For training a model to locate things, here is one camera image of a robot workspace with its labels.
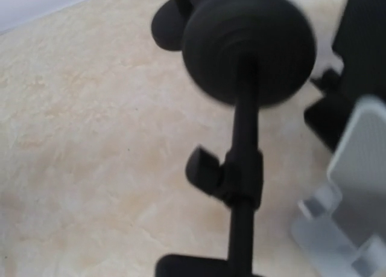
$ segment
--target floor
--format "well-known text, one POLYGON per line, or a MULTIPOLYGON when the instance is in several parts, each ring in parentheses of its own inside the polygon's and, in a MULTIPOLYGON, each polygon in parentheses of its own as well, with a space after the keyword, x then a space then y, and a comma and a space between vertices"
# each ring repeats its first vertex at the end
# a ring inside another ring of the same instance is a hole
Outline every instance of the floor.
MULTIPOLYGON (((225 257, 229 212, 191 187, 197 144, 222 158, 232 110, 159 49, 165 0, 90 0, 0 36, 0 276, 153 276, 170 252, 225 257)), ((344 0, 293 0, 318 36, 319 74, 344 0)), ((331 157, 303 122, 310 84, 260 115, 265 186, 255 273, 317 276, 290 236, 331 157)))

